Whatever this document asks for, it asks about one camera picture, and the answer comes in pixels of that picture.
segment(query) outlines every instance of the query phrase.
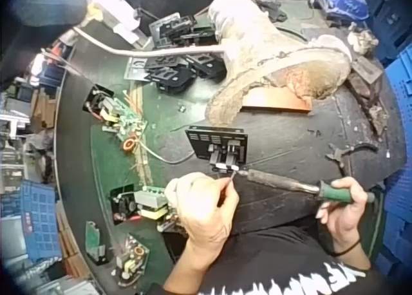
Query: green soldering iron handle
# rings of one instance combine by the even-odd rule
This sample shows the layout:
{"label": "green soldering iron handle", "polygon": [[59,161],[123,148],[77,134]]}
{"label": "green soldering iron handle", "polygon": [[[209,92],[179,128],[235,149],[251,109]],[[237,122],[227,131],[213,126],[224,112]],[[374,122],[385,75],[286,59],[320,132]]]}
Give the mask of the green soldering iron handle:
{"label": "green soldering iron handle", "polygon": [[[373,203],[375,201],[375,195],[373,193],[367,193],[367,203]],[[319,197],[326,200],[335,200],[338,202],[352,203],[352,197],[349,189],[335,189],[327,183],[321,181]]]}

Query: black bracelet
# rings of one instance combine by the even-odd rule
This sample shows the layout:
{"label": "black bracelet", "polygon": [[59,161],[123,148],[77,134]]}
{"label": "black bracelet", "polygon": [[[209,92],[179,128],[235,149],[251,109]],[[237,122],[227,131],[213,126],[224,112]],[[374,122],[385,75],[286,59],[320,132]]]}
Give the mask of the black bracelet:
{"label": "black bracelet", "polygon": [[333,256],[334,258],[338,257],[338,256],[342,256],[348,252],[350,252],[353,248],[355,248],[358,244],[361,243],[360,241],[361,239],[359,238],[357,242],[355,242],[353,245],[351,245],[349,248],[347,248],[345,251],[343,252],[330,252],[330,256]]}

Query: hand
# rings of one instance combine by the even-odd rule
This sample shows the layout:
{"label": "hand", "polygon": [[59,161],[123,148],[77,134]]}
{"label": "hand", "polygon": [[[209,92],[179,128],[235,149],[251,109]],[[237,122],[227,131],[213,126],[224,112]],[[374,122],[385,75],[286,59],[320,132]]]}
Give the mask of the hand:
{"label": "hand", "polygon": [[[165,195],[177,208],[189,234],[186,249],[197,267],[207,268],[219,256],[232,229],[239,202],[233,182],[230,178],[215,180],[202,173],[191,173],[170,181]],[[221,195],[224,201],[218,207]]]}
{"label": "hand", "polygon": [[358,224],[365,211],[368,195],[352,177],[335,180],[332,186],[350,189],[353,203],[341,206],[337,202],[325,202],[320,206],[316,218],[328,227],[335,252],[341,252],[359,240]]}

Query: pliers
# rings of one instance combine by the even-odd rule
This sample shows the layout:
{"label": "pliers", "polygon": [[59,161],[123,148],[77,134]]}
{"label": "pliers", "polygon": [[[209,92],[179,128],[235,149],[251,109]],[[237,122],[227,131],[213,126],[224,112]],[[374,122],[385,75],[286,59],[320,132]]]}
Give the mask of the pliers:
{"label": "pliers", "polygon": [[336,163],[339,166],[339,170],[341,171],[341,175],[343,177],[346,177],[346,176],[350,175],[348,170],[346,169],[346,166],[345,166],[343,160],[342,160],[342,157],[344,155],[347,155],[349,153],[358,151],[360,149],[368,149],[368,150],[371,150],[373,152],[378,151],[378,147],[375,146],[374,144],[370,144],[369,142],[363,142],[361,144],[350,146],[349,148],[346,148],[346,149],[339,149],[338,147],[336,147],[333,144],[329,144],[329,147],[330,147],[330,149],[333,150],[333,153],[327,154],[326,158],[328,158],[329,160],[332,160],[332,161],[336,161]]}

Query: workbench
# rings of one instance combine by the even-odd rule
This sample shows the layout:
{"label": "workbench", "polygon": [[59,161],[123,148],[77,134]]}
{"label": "workbench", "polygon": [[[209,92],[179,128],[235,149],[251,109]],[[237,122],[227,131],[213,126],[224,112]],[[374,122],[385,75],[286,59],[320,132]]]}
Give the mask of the workbench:
{"label": "workbench", "polygon": [[[312,13],[305,2],[283,3],[289,20],[279,24],[300,31],[302,26],[325,27],[317,11]],[[103,24],[92,22],[86,32],[107,45],[130,49],[119,36]],[[219,84],[198,79],[181,95],[159,93],[152,85],[140,87],[123,79],[127,58],[116,57],[79,39],[71,62],[97,84],[108,87],[121,96],[122,90],[140,92],[144,117],[148,121],[145,141],[148,147],[168,160],[178,160],[192,150],[185,135],[189,125],[207,126],[204,113],[208,100]],[[101,125],[81,110],[91,83],[79,75],[67,75],[62,88],[57,117],[56,151],[62,201],[74,237],[83,255],[85,223],[94,221],[100,228],[107,247],[119,249],[127,232],[136,234],[151,250],[146,275],[137,288],[150,283],[162,283],[172,268],[161,234],[153,221],[140,219],[114,226],[108,194],[126,184],[139,184],[139,176],[130,168],[135,157],[120,150],[120,142],[101,131]],[[260,171],[289,176],[311,184],[318,180],[340,177],[337,165],[325,159],[329,143],[340,148],[358,142],[372,141],[378,153],[356,152],[348,157],[353,176],[370,188],[400,169],[406,161],[405,140],[395,96],[387,78],[381,93],[389,113],[388,132],[378,142],[355,98],[341,86],[325,100],[315,100],[309,114],[275,111],[242,111],[232,127],[243,128],[248,134],[247,166]],[[165,186],[172,178],[193,171],[215,176],[204,160],[190,160],[170,166],[148,157],[144,178],[155,186]],[[319,201],[300,193],[275,192],[235,177],[240,203],[233,231],[244,233],[274,227],[312,214]],[[108,250],[109,264],[95,266],[85,259],[93,275],[108,294],[133,294],[136,289],[119,290],[110,272],[114,268],[113,250]]]}

